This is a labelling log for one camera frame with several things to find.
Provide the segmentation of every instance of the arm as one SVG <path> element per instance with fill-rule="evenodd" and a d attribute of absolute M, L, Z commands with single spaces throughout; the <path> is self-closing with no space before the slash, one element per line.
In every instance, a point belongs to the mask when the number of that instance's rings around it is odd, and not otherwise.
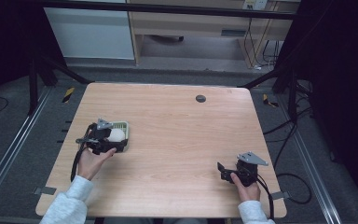
<path fill-rule="evenodd" d="M 71 187 L 57 195 L 40 223 L 84 223 L 87 215 L 85 201 L 93 184 L 91 179 L 101 169 L 103 162 L 113 156 L 115 149 L 100 155 L 85 149 L 80 157 L 78 173 Z"/>
<path fill-rule="evenodd" d="M 240 179 L 231 174 L 234 184 L 237 186 L 240 194 L 241 204 L 238 206 L 243 223 L 246 224 L 273 224 L 271 219 L 267 219 L 260 203 L 260 188 L 257 183 L 253 183 L 249 187 L 245 187 Z"/>

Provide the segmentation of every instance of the wooden table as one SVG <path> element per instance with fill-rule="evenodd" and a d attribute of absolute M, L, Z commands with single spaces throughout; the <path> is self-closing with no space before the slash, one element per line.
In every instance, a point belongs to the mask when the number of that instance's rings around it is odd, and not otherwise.
<path fill-rule="evenodd" d="M 196 101 L 204 95 L 206 102 Z M 115 154 L 94 177 L 87 200 L 92 217 L 239 217 L 234 185 L 220 179 L 217 162 L 235 169 L 237 155 L 253 151 L 269 191 L 280 191 L 246 89 L 151 84 L 89 84 L 48 179 L 55 195 L 42 195 L 44 215 L 70 186 L 75 140 L 98 118 L 130 124 L 129 149 Z M 269 214 L 267 194 L 261 203 Z M 282 199 L 275 217 L 284 217 Z"/>

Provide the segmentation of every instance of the sleeve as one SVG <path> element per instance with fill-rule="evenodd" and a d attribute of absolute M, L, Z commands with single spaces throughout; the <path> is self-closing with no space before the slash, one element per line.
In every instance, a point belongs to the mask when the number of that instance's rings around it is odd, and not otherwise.
<path fill-rule="evenodd" d="M 245 224 L 274 224 L 271 219 L 267 219 L 259 201 L 247 201 L 241 203 L 238 208 L 243 223 Z"/>
<path fill-rule="evenodd" d="M 92 188 L 91 181 L 75 176 L 71 187 L 57 195 L 40 223 L 84 223 L 87 215 L 85 201 Z"/>

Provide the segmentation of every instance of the gray mount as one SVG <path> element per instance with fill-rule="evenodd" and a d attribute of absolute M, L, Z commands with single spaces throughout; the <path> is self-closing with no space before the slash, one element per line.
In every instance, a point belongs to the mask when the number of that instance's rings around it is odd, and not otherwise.
<path fill-rule="evenodd" d="M 112 127 L 113 127 L 113 123 L 110 123 L 104 119 L 98 119 L 97 130 L 112 128 Z"/>
<path fill-rule="evenodd" d="M 258 156 L 256 156 L 253 152 L 246 152 L 237 156 L 240 161 L 244 161 L 246 163 L 256 164 L 256 165 L 264 165 L 268 166 L 269 163 L 261 160 Z"/>

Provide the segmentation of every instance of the person's right hand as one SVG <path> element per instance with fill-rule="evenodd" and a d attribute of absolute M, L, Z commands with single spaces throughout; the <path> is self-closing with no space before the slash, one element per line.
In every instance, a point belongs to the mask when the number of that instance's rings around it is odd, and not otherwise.
<path fill-rule="evenodd" d="M 242 203 L 246 201 L 260 201 L 260 188 L 256 182 L 251 184 L 249 187 L 245 187 L 236 174 L 231 173 L 231 178 L 235 186 L 237 186 Z"/>
<path fill-rule="evenodd" d="M 107 152 L 101 152 L 95 155 L 88 148 L 84 149 L 81 154 L 77 174 L 91 180 L 100 171 L 103 163 L 115 154 L 116 149 L 109 149 Z"/>

